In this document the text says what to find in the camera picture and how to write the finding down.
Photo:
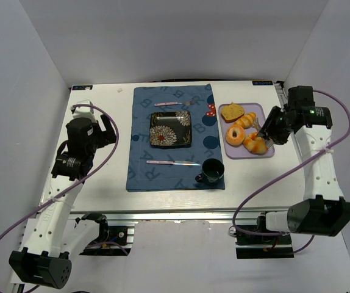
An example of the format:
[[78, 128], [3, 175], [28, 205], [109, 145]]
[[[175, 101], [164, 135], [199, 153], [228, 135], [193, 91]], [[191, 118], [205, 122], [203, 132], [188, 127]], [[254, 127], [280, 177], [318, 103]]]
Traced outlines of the glazed bagel donut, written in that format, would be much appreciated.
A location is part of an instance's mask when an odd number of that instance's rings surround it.
[[230, 126], [226, 132], [226, 142], [233, 147], [240, 146], [245, 140], [245, 130], [240, 125]]

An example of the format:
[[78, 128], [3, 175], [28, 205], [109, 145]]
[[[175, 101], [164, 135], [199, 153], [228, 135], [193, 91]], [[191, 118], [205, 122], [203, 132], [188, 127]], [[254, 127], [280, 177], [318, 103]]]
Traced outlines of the metal tongs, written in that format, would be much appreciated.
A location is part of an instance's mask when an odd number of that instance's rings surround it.
[[[255, 118], [255, 120], [252, 122], [252, 127], [255, 130], [257, 130], [257, 131], [261, 130], [262, 127], [259, 124], [259, 119], [258, 118]], [[263, 137], [263, 136], [259, 136], [259, 135], [257, 135], [257, 137], [264, 141], [267, 149], [270, 149], [274, 145], [274, 142], [271, 139], [269, 139], [269, 138], [266, 138], [266, 137]]]

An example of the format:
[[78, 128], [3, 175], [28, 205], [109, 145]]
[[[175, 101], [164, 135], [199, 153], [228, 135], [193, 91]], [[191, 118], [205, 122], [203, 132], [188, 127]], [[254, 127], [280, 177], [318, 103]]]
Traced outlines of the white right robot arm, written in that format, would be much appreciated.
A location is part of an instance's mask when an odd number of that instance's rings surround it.
[[267, 212], [268, 231], [334, 237], [350, 221], [350, 202], [338, 185], [332, 157], [332, 116], [315, 104], [314, 92], [311, 86], [290, 88], [287, 103], [272, 108], [257, 134], [268, 147], [294, 136], [304, 172], [303, 200], [285, 212]]

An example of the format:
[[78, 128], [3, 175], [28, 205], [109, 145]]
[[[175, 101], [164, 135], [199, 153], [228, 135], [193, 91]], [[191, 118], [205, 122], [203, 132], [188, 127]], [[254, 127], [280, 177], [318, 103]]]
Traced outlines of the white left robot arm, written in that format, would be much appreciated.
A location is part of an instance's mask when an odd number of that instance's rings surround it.
[[78, 219], [74, 231], [63, 237], [75, 199], [87, 175], [93, 171], [96, 150], [117, 143], [117, 135], [107, 115], [101, 115], [104, 129], [94, 115], [74, 114], [67, 123], [67, 140], [57, 150], [51, 171], [51, 192], [47, 207], [20, 251], [13, 251], [9, 264], [24, 283], [61, 289], [68, 281], [72, 261], [91, 243], [108, 236], [105, 215], [89, 212]]

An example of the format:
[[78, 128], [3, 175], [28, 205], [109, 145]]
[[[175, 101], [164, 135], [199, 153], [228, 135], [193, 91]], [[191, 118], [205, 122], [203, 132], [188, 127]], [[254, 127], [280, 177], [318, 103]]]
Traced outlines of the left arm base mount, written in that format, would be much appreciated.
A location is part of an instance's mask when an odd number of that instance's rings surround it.
[[90, 220], [99, 225], [99, 236], [91, 241], [90, 248], [85, 248], [80, 255], [83, 256], [126, 256], [131, 248], [127, 237], [129, 236], [128, 226], [112, 226], [108, 224], [107, 217], [97, 212], [89, 212], [82, 217], [75, 219], [75, 228], [83, 221]]

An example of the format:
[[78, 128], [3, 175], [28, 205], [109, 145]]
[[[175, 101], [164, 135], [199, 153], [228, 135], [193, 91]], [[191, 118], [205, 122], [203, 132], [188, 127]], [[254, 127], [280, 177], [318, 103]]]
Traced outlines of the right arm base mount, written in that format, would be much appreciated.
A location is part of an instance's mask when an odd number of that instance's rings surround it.
[[294, 258], [291, 236], [288, 233], [269, 231], [266, 227], [266, 213], [261, 213], [252, 225], [239, 225], [243, 230], [264, 233], [246, 234], [230, 226], [228, 233], [235, 238], [237, 259], [289, 259]]

